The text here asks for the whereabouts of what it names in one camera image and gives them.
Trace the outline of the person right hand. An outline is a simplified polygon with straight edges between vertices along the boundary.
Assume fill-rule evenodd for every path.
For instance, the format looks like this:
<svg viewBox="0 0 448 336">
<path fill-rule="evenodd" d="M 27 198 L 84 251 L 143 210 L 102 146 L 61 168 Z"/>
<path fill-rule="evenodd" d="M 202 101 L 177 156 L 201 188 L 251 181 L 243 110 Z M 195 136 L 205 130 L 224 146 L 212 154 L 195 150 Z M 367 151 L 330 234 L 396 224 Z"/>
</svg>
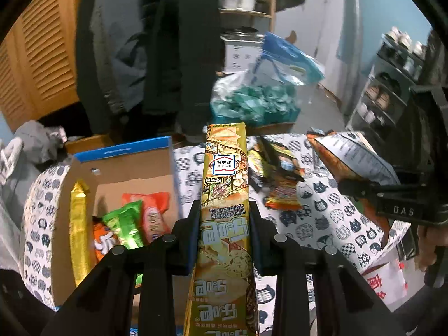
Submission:
<svg viewBox="0 0 448 336">
<path fill-rule="evenodd" d="M 418 268 L 425 271 L 437 260 L 436 248 L 438 246 L 446 247 L 448 244 L 448 228 L 418 226 Z"/>
</svg>

